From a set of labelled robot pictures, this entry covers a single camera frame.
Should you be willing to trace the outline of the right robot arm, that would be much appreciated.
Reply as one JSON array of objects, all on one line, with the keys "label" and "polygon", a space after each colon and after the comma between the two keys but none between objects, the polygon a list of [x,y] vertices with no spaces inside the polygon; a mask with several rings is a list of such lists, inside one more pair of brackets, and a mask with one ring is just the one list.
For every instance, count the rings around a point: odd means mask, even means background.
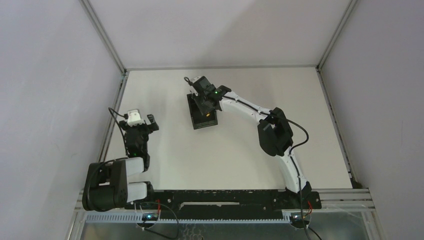
[{"label": "right robot arm", "polygon": [[305,128],[289,120],[282,109],[256,105],[227,86],[215,87],[205,76],[185,77],[184,81],[190,87],[187,101],[195,130],[217,125],[219,111],[251,120],[257,128],[260,148],[267,155],[278,158],[285,189],[290,192],[289,203],[295,208],[302,208],[308,203],[312,187],[295,157],[294,149],[299,144],[294,144],[291,125],[303,132]]}]

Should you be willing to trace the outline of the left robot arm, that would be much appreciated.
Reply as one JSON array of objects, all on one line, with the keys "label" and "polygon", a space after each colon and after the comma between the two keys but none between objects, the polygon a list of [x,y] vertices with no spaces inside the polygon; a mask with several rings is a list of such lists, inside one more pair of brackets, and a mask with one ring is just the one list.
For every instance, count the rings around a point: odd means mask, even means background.
[{"label": "left robot arm", "polygon": [[126,156],[92,163],[88,167],[82,194],[82,206],[86,211],[107,212],[124,208],[134,201],[149,209],[156,203],[157,196],[149,181],[130,182],[129,177],[149,169],[149,135],[159,130],[159,125],[152,114],[147,115],[149,123],[137,111],[127,115],[127,119],[119,122]]}]

